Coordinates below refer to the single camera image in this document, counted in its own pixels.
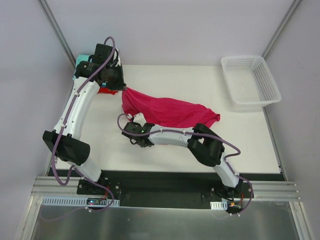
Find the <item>gray wall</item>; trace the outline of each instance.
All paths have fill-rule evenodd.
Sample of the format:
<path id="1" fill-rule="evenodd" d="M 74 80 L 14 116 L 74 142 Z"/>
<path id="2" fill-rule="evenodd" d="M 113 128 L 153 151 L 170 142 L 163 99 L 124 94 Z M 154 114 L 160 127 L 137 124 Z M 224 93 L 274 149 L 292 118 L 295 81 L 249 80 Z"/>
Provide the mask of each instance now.
<path id="1" fill-rule="evenodd" d="M 36 0 L 0 7 L 0 239 L 15 238 L 49 151 L 42 142 L 67 102 L 72 68 Z"/>
<path id="2" fill-rule="evenodd" d="M 126 65 L 261 55 L 292 0 L 47 0 L 75 56 L 113 36 Z"/>
<path id="3" fill-rule="evenodd" d="M 305 0 L 267 64 L 282 94 L 268 107 L 288 179 L 297 181 L 320 239 L 320 1 Z"/>

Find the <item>white laundry basket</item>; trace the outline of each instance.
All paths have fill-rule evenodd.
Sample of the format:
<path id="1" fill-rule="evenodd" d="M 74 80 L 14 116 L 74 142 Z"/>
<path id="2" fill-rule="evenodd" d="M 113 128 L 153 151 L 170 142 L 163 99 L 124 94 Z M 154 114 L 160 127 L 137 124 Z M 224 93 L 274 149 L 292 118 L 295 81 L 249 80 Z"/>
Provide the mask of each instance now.
<path id="1" fill-rule="evenodd" d="M 274 78 L 261 56 L 228 56 L 221 59 L 223 76 L 236 109 L 256 109 L 281 100 Z"/>

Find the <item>white table surface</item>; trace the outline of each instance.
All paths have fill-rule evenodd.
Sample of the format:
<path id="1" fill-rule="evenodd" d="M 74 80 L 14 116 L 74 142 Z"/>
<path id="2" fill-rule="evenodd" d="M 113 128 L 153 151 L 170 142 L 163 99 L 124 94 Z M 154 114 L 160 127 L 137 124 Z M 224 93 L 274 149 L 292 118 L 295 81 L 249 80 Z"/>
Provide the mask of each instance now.
<path id="1" fill-rule="evenodd" d="M 153 97 L 202 104 L 221 114 L 211 129 L 236 145 L 241 155 L 230 158 L 240 173 L 279 173 L 279 167 L 262 109 L 235 112 L 219 66 L 124 65 L 127 86 Z M 200 164 L 187 148 L 156 145 L 141 148 L 121 135 L 117 117 L 122 111 L 121 92 L 97 94 L 83 124 L 81 141 L 90 144 L 90 156 L 103 170 L 214 172 Z M 126 125 L 126 118 L 121 125 Z M 225 147 L 227 154 L 233 153 Z M 58 161 L 57 169 L 70 166 Z"/>

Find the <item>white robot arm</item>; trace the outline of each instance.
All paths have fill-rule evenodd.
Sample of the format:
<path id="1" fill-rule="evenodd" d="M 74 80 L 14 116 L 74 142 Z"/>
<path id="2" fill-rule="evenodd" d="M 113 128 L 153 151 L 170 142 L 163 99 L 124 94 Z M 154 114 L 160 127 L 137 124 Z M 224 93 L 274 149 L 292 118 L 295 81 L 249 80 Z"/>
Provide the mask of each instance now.
<path id="1" fill-rule="evenodd" d="M 74 165 L 79 172 L 91 181 L 98 182 L 102 170 L 97 167 L 94 161 L 90 158 L 90 146 L 80 141 L 83 123 L 93 100 L 93 97 L 99 91 L 103 83 L 111 90 L 125 90 L 126 84 L 123 81 L 122 66 L 119 60 L 119 54 L 115 54 L 113 61 L 115 64 L 107 65 L 107 67 L 99 72 L 98 76 L 89 81 L 80 92 L 78 91 L 87 78 L 94 72 L 104 61 L 99 59 L 99 49 L 104 54 L 108 52 L 105 48 L 106 45 L 97 44 L 95 55 L 93 55 L 92 62 L 82 61 L 76 68 L 73 90 L 70 99 L 65 107 L 65 110 L 53 128 L 53 131 L 45 131 L 43 140 L 51 151 L 53 151 L 54 144 L 56 143 L 58 132 L 63 126 L 64 119 L 67 111 L 72 104 L 75 95 L 77 98 L 73 104 L 73 108 L 67 119 L 66 126 L 62 133 L 62 137 L 57 145 L 55 155 L 62 161 Z M 209 128 L 203 124 L 197 124 L 193 128 L 169 128 L 146 123 L 141 126 L 136 122 L 128 122 L 122 134 L 137 142 L 141 147 L 151 147 L 153 145 L 175 145 L 188 148 L 196 159 L 209 167 L 213 167 L 216 173 L 220 176 L 223 185 L 229 188 L 236 188 L 239 178 L 236 176 L 235 171 L 232 172 L 231 168 L 223 160 L 224 150 L 223 144 L 210 137 L 198 137 L 190 133 L 202 133 L 212 136 L 217 136 Z"/>

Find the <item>pink towel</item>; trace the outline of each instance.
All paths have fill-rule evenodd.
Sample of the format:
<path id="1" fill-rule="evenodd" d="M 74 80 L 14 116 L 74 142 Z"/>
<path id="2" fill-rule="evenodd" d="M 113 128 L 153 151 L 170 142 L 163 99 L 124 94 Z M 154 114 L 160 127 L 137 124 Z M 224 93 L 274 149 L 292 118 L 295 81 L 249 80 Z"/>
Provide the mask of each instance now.
<path id="1" fill-rule="evenodd" d="M 171 128 L 189 128 L 197 123 L 208 128 L 220 120 L 220 114 L 200 104 L 173 98 L 156 98 L 131 88 L 122 92 L 122 108 L 126 114 L 143 113 L 148 123 Z"/>

